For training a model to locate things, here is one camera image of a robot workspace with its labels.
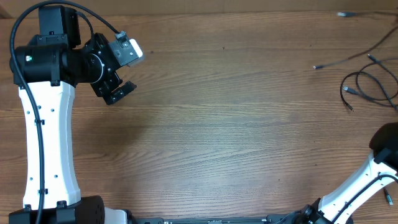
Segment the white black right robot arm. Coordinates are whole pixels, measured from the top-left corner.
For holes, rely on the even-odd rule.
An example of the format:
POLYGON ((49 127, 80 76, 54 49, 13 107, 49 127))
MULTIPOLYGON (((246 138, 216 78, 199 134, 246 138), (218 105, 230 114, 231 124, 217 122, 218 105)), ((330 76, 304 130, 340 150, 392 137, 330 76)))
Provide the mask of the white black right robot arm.
POLYGON ((330 194, 308 206, 296 223, 347 223, 383 187, 397 182, 397 123, 387 123, 369 142, 363 165, 330 194))

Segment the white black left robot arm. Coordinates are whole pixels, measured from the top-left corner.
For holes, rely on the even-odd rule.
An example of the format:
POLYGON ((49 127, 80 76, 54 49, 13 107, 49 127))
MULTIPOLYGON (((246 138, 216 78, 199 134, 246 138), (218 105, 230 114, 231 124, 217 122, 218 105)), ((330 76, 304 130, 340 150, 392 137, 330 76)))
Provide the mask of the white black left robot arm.
POLYGON ((107 208, 98 196, 82 197, 72 149, 72 108, 79 83, 91 85, 96 96, 113 105, 135 89, 117 74, 144 56, 124 31, 110 42, 92 32, 82 44, 78 21, 92 11, 75 2, 44 1, 40 32, 16 47, 10 34, 10 68, 25 114, 27 182, 23 208, 9 214, 10 223, 127 223, 129 210, 107 208))

